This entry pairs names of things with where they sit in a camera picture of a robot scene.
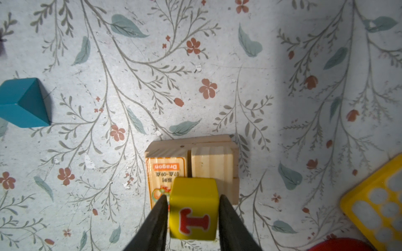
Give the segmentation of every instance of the wooden block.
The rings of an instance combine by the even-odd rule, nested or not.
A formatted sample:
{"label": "wooden block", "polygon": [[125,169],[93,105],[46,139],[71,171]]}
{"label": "wooden block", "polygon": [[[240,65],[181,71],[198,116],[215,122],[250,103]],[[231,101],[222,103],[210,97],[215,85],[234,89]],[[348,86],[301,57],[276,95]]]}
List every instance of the wooden block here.
{"label": "wooden block", "polygon": [[213,178],[219,196],[233,200],[233,152],[227,146],[194,147],[191,149],[193,178]]}
{"label": "wooden block", "polygon": [[146,157],[151,209],[162,194],[168,197],[176,177],[187,177],[188,153],[183,149],[161,149]]}
{"label": "wooden block", "polygon": [[213,241],[219,196],[214,179],[175,179],[170,195],[170,237]]}
{"label": "wooden block", "polygon": [[236,143],[234,143],[236,147],[233,145],[230,146],[233,152],[233,178],[239,177],[239,147]]}
{"label": "wooden block", "polygon": [[239,204],[239,193],[240,193],[240,180],[239,178],[233,178],[233,195],[231,200],[232,205]]}
{"label": "wooden block", "polygon": [[163,149],[163,148],[185,148],[187,150],[191,150],[195,144],[199,143],[216,143],[216,142],[231,142],[230,136],[228,134],[222,135],[212,135],[212,136],[202,136],[195,138],[186,138],[186,139],[172,139],[172,140],[163,140],[163,141],[153,141],[150,143],[148,148],[145,150],[145,157],[150,151]]}

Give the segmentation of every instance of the red object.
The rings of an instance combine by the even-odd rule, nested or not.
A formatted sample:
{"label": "red object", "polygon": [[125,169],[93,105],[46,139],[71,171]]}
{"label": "red object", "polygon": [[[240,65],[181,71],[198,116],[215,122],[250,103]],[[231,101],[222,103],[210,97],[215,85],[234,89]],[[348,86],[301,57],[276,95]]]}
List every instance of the red object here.
{"label": "red object", "polygon": [[337,238],[321,242],[308,251],[374,251],[374,249],[360,240]]}
{"label": "red object", "polygon": [[180,210],[180,231],[185,234],[191,234],[188,227],[201,227],[205,231],[209,228],[209,215],[204,215],[204,217],[187,217],[191,213],[191,208],[183,208]]}

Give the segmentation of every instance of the red flower print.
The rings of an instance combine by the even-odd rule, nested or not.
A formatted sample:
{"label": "red flower print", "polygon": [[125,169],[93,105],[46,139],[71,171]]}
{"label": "red flower print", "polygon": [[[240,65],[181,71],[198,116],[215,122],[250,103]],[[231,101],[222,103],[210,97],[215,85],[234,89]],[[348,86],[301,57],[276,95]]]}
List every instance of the red flower print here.
{"label": "red flower print", "polygon": [[290,51],[289,52],[289,59],[292,59],[295,56],[295,52],[294,51]]}
{"label": "red flower print", "polygon": [[110,131],[110,136],[114,137],[116,141],[124,140],[125,130],[123,128],[118,128],[117,125],[112,126],[112,130]]}
{"label": "red flower print", "polygon": [[304,84],[307,84],[307,89],[311,90],[317,86],[318,79],[316,76],[310,76],[310,77],[306,78],[306,81],[304,82]]}
{"label": "red flower print", "polygon": [[194,51],[195,54],[199,54],[201,51],[198,47],[200,47],[201,42],[195,40],[195,38],[190,39],[191,41],[187,41],[187,53],[190,54]]}
{"label": "red flower print", "polygon": [[356,116],[360,115],[358,110],[351,110],[347,115],[346,118],[350,122],[354,122],[356,120]]}
{"label": "red flower print", "polygon": [[15,179],[10,177],[8,172],[3,173],[3,177],[0,178],[0,183],[3,183],[3,187],[5,190],[14,189]]}
{"label": "red flower print", "polygon": [[71,174],[71,170],[70,168],[66,167],[66,168],[60,168],[59,169],[59,175],[57,175],[57,178],[59,180],[63,180],[63,185],[68,185],[70,184],[70,180],[75,179],[74,174]]}
{"label": "red flower print", "polygon": [[326,145],[327,145],[327,148],[330,148],[332,146],[332,140],[328,140]]}
{"label": "red flower print", "polygon": [[334,234],[327,235],[327,240],[335,239],[335,238],[336,238],[336,235],[334,235]]}
{"label": "red flower print", "polygon": [[53,245],[54,241],[52,241],[51,239],[45,239],[45,242],[49,245]]}
{"label": "red flower print", "polygon": [[63,232],[64,232],[64,237],[70,237],[71,236],[71,233],[70,233],[70,230],[69,229],[67,229],[67,231],[66,230],[63,230]]}
{"label": "red flower print", "polygon": [[315,168],[317,168],[317,165],[318,165],[318,160],[316,159],[315,161],[314,160],[309,160],[308,162],[307,162],[307,169],[315,169]]}
{"label": "red flower print", "polygon": [[180,106],[180,107],[183,107],[183,105],[184,105],[183,100],[181,100],[181,99],[179,99],[179,98],[175,98],[175,99],[174,99],[174,103],[175,103],[176,105]]}
{"label": "red flower print", "polygon": [[245,6],[245,4],[248,3],[248,1],[249,0],[243,0],[243,3],[242,3],[242,0],[235,0],[236,4],[239,4],[239,6],[237,6],[237,8],[236,8],[237,13],[240,13],[242,10],[244,13],[248,12],[248,7]]}
{"label": "red flower print", "polygon": [[278,203],[280,199],[281,196],[280,195],[277,196],[276,193],[274,193],[274,197],[271,199],[271,201],[275,201],[275,203]]}
{"label": "red flower print", "polygon": [[201,86],[199,91],[203,94],[204,99],[208,99],[209,97],[215,97],[215,90],[218,86],[215,83],[209,83],[209,79],[204,78],[202,81],[204,86]]}

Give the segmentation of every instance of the yellow plastic tray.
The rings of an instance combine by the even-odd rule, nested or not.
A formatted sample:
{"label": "yellow plastic tray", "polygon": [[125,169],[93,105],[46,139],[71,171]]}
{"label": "yellow plastic tray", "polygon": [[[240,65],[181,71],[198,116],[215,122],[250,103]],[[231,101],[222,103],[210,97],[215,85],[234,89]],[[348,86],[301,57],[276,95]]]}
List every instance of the yellow plastic tray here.
{"label": "yellow plastic tray", "polygon": [[[340,202],[343,212],[378,251],[402,251],[402,230],[400,227],[397,227],[398,230],[394,228],[394,226],[400,226],[401,224],[398,225],[397,223],[402,221],[401,174],[402,154],[396,156],[380,170],[344,195]],[[400,186],[395,186],[396,180],[400,180]],[[377,213],[379,218],[374,215],[370,207]]]}

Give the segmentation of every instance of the stack of wooden blocks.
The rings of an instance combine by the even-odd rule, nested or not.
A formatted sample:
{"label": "stack of wooden blocks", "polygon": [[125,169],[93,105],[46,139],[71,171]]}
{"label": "stack of wooden blocks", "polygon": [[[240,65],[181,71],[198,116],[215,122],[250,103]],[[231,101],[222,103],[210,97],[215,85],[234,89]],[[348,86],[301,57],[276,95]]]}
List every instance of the stack of wooden blocks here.
{"label": "stack of wooden blocks", "polygon": [[145,151],[151,208],[169,195],[175,177],[213,178],[219,196],[238,204],[238,156],[229,135],[152,142]]}

